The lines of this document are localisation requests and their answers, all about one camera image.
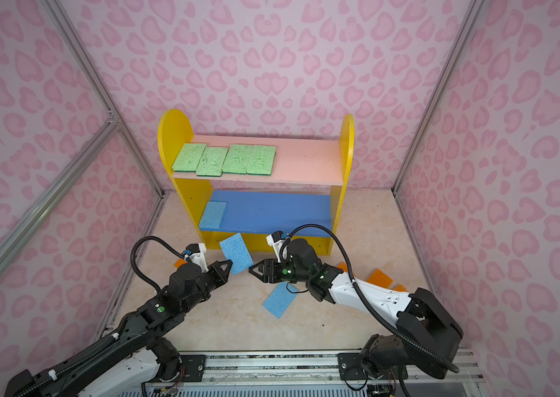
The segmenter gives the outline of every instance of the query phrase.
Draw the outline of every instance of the beige table surface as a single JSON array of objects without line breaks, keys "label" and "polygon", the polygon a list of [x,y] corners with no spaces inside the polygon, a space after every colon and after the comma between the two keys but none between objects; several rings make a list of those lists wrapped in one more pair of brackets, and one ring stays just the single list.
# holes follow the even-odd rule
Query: beige table surface
[{"label": "beige table surface", "polygon": [[[176,194],[171,194],[153,232],[176,250],[198,242],[194,226]],[[375,269],[401,283],[409,291],[427,288],[408,239],[403,220],[390,191],[348,191],[337,236],[348,253],[356,278],[365,280]],[[176,257],[159,243],[149,242],[141,271],[167,284]],[[252,252],[257,263],[273,253]],[[224,260],[221,251],[209,250],[207,262]],[[333,249],[322,261],[333,266],[341,253]],[[212,298],[197,305],[185,321],[167,334],[181,351],[312,350],[361,348],[374,333],[388,335],[371,315],[351,307],[318,302],[309,293],[297,295],[281,319],[262,303],[276,285],[263,284],[244,271],[231,275]],[[154,289],[134,277],[119,318],[154,296]]]}]

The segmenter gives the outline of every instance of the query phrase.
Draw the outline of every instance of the black mounting plate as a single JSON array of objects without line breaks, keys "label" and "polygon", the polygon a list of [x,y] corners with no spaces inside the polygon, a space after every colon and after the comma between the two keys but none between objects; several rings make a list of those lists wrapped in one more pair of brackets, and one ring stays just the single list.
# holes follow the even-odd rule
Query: black mounting plate
[{"label": "black mounting plate", "polygon": [[[361,368],[360,353],[338,353],[337,364],[340,371],[340,379],[342,380],[366,380],[366,374]],[[395,376],[399,376],[397,367],[391,367]],[[408,370],[404,368],[403,379],[408,378]]]},{"label": "black mounting plate", "polygon": [[189,356],[181,356],[181,361],[183,361],[183,368],[185,368],[183,382],[201,382],[203,380],[206,358],[207,356],[205,356],[204,354],[191,354]]}]

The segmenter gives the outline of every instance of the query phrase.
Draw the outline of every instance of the green sponge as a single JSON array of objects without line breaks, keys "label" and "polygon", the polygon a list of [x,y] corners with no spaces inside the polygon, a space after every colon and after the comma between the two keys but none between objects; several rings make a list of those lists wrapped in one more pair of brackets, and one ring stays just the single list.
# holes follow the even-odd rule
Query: green sponge
[{"label": "green sponge", "polygon": [[172,165],[173,171],[194,172],[207,144],[185,144]]},{"label": "green sponge", "polygon": [[247,173],[247,163],[254,151],[253,145],[233,144],[227,152],[225,163],[223,163],[223,172],[226,173]]},{"label": "green sponge", "polygon": [[200,177],[220,177],[223,174],[223,162],[227,155],[227,147],[207,147],[201,156],[196,175]]},{"label": "green sponge", "polygon": [[247,173],[253,175],[271,175],[275,157],[275,146],[254,146],[250,160],[247,163]]}]

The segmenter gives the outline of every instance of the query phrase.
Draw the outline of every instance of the pink shelf board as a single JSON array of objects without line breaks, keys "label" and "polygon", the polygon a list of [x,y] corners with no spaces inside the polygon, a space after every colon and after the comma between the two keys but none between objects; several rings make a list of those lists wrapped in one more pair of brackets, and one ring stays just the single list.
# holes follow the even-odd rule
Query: pink shelf board
[{"label": "pink shelf board", "polygon": [[221,177],[198,177],[194,172],[173,172],[173,178],[329,186],[343,185],[340,143],[337,140],[195,135],[192,143],[223,147],[229,147],[232,144],[275,146],[276,159],[274,160],[274,168],[269,176],[223,173]]}]

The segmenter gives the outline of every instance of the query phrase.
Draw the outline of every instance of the toy shelf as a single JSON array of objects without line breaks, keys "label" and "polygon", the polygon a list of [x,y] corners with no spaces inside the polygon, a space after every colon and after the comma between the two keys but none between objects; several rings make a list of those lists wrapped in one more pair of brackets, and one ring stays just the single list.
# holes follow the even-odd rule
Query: toy shelf
[{"label": "toy shelf", "polygon": [[[192,143],[222,147],[230,147],[232,144],[276,147],[271,175],[224,173],[221,177],[212,178],[213,180],[329,186],[344,184],[340,166],[340,145],[336,140],[195,135]],[[173,172],[172,177],[175,179],[207,179],[207,177],[198,177],[195,172]]]},{"label": "toy shelf", "polygon": [[[219,250],[220,241],[241,233],[250,251],[272,251],[266,236],[276,230],[289,233],[302,224],[315,223],[336,231],[350,175],[354,139],[355,126],[350,114],[344,117],[339,140],[308,140],[194,135],[189,120],[178,109],[163,115],[158,136],[161,162],[201,241],[207,248]],[[276,146],[276,158],[270,176],[224,173],[221,177],[198,177],[195,173],[173,172],[174,160],[186,143]],[[327,185],[330,194],[214,191],[210,180]],[[227,202],[220,229],[199,229],[205,205],[210,200]],[[302,232],[299,235],[318,255],[330,254],[334,242],[325,232],[311,228]]]}]

